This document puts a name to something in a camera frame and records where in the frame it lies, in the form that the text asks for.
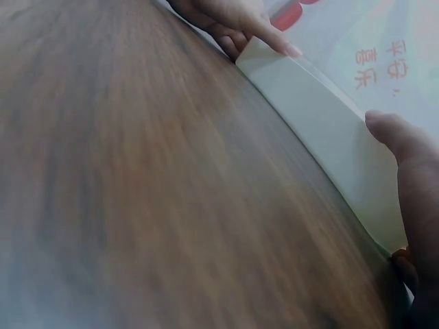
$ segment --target hand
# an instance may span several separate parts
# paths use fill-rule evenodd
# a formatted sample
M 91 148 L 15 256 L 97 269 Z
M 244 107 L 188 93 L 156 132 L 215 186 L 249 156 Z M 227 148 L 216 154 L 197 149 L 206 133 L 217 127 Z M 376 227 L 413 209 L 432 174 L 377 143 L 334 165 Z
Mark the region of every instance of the hand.
M 168 2 L 181 17 L 209 33 L 233 61 L 253 36 L 286 56 L 301 56 L 300 50 L 289 44 L 282 32 L 271 25 L 262 0 Z
M 415 296 L 414 321 L 422 328 L 439 328 L 439 149 L 420 129 L 393 114 L 370 111 L 366 125 L 398 163 L 409 247 L 392 259 Z

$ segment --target book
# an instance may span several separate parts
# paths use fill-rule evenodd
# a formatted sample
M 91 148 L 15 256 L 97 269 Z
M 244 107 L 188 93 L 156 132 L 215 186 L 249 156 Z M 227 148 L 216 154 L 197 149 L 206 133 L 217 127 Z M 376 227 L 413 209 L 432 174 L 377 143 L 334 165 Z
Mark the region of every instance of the book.
M 402 115 L 439 141 L 439 40 L 430 0 L 311 1 L 270 11 L 303 51 L 274 53 L 253 38 L 237 66 L 284 118 L 387 253 L 407 245 L 396 161 L 369 133 L 364 114 Z

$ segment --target brown table surface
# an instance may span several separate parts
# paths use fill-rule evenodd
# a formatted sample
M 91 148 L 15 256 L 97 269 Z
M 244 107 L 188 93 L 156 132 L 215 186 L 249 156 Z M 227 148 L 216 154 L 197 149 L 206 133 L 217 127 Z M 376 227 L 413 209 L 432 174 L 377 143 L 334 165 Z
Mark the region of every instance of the brown table surface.
M 388 328 L 399 281 L 224 56 L 150 0 L 0 0 L 0 328 Z

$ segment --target chinese characters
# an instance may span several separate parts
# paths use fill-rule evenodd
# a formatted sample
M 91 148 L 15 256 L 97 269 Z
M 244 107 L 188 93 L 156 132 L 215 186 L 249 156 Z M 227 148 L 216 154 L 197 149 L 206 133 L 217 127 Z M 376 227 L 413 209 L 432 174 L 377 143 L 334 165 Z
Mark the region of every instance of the chinese characters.
M 405 46 L 404 40 L 395 40 L 389 49 L 385 51 L 386 53 L 391 53 L 393 61 L 387 67 L 388 78 L 391 80 L 400 80 L 407 76 L 409 67 L 405 61 L 403 55 L 407 52 L 407 47 Z M 355 62 L 358 65 L 364 66 L 365 64 L 376 63 L 378 58 L 378 53 L 376 48 L 359 50 L 355 54 Z M 365 69 L 358 70 L 357 76 L 354 80 L 357 82 L 356 89 L 367 88 L 369 85 L 376 84 L 379 79 L 380 72 L 376 71 L 374 66 L 366 67 Z M 393 89 L 393 97 L 400 92 L 400 89 Z

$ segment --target fingernail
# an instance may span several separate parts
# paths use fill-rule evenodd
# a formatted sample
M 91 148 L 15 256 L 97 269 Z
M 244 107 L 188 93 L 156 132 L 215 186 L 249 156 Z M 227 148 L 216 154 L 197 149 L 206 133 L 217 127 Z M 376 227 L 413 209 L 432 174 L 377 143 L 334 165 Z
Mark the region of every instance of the fingernail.
M 291 58 L 297 58 L 301 57 L 301 55 L 303 55 L 303 52 L 291 43 L 287 43 L 285 47 L 285 55 Z
M 376 119 L 377 117 L 380 117 L 383 114 L 384 114 L 384 112 L 382 112 L 382 111 L 369 110 L 366 112 L 365 118 L 366 118 L 366 120 L 373 120 L 373 119 Z

